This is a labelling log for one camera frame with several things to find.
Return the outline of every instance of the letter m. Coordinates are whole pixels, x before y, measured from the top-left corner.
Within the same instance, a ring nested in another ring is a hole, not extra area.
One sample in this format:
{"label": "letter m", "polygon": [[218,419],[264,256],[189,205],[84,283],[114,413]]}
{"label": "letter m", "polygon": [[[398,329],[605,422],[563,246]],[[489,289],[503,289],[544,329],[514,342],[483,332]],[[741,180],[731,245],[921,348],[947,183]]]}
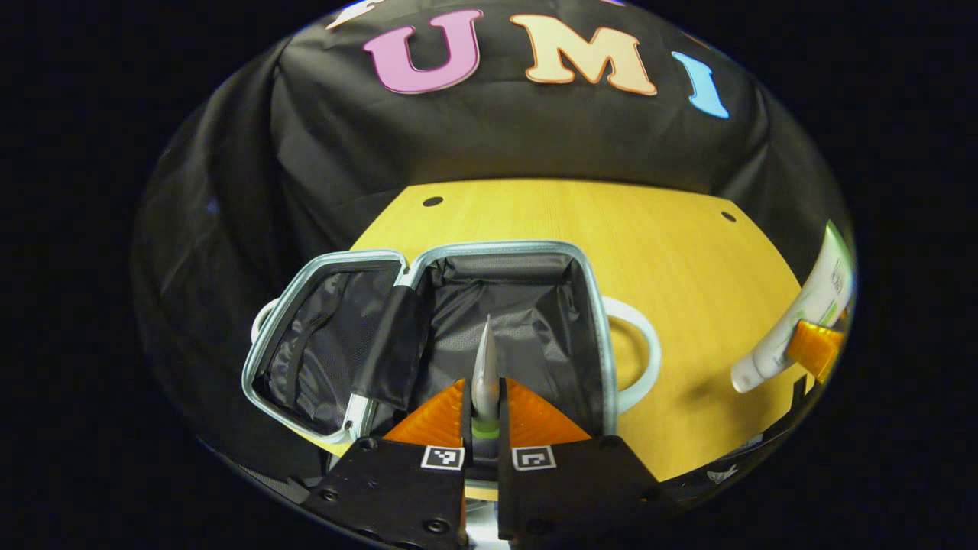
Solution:
{"label": "letter m", "polygon": [[604,68],[611,63],[609,84],[628,92],[655,95],[655,84],[645,74],[635,36],[602,26],[588,42],[552,17],[516,15],[510,21],[524,27],[530,36],[534,58],[534,66],[526,70],[530,80],[547,84],[573,82],[574,71],[563,65],[560,58],[563,54],[592,84],[601,80]]}

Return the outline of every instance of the yellow table surface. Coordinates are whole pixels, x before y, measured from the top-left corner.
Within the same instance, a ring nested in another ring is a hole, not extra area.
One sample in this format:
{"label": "yellow table surface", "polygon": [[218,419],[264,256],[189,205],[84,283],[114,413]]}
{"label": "yellow table surface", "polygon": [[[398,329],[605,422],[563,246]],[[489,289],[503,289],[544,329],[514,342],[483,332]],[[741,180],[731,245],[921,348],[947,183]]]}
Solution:
{"label": "yellow table surface", "polygon": [[[444,201],[423,206],[431,197]],[[601,293],[631,304],[655,327],[658,382],[619,417],[618,433],[661,481],[744,444],[787,412],[795,381],[813,383],[793,365],[749,393],[731,385],[731,365],[775,325],[799,285],[761,230],[724,199],[571,180],[418,185],[352,250],[395,249],[413,261],[437,246],[511,239],[577,245]],[[623,389],[640,375],[647,351],[633,328],[610,326]]]}

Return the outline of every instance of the white tube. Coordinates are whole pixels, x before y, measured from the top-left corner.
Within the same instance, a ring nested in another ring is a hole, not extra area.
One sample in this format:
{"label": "white tube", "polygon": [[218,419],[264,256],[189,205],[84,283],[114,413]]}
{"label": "white tube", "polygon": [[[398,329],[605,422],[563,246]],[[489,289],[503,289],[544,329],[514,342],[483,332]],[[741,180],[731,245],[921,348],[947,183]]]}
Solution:
{"label": "white tube", "polygon": [[731,382],[740,393],[751,391],[791,366],[784,352],[798,321],[830,327],[852,297],[854,268],[842,236],[831,221],[825,226],[815,267],[775,327],[745,357],[733,364]]}

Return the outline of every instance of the white handle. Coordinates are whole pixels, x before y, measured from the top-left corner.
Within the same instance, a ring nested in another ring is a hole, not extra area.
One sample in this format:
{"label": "white handle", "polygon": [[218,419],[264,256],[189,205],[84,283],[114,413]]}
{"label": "white handle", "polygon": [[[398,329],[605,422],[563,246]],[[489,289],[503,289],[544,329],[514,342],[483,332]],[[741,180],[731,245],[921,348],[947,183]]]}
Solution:
{"label": "white handle", "polygon": [[272,301],[265,304],[261,308],[261,311],[254,316],[254,321],[251,322],[251,343],[254,344],[258,340],[258,333],[261,332],[261,326],[265,324],[265,319],[268,318],[268,314],[275,309],[275,306],[279,304],[279,298],[275,298]]}
{"label": "white handle", "polygon": [[662,347],[659,345],[659,337],[655,334],[652,324],[640,311],[614,298],[601,297],[601,301],[604,303],[605,315],[635,326],[645,337],[645,343],[648,345],[648,364],[645,365],[645,371],[634,384],[618,392],[618,414],[621,414],[634,407],[655,386],[655,380],[659,377],[659,367],[662,364]]}

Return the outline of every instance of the letter u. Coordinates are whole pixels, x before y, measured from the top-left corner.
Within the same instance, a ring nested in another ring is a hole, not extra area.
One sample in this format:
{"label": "letter u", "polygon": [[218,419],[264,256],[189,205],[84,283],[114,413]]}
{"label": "letter u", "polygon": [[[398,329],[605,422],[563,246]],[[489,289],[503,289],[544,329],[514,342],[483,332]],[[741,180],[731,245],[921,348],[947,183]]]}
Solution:
{"label": "letter u", "polygon": [[364,44],[374,56],[377,76],[385,88],[399,94],[423,94],[454,86],[469,78],[479,66],[479,45],[475,40],[475,20],[481,10],[460,10],[432,19],[431,26],[445,31],[448,61],[438,69],[417,70],[411,63],[408,37],[412,26],[386,32]]}

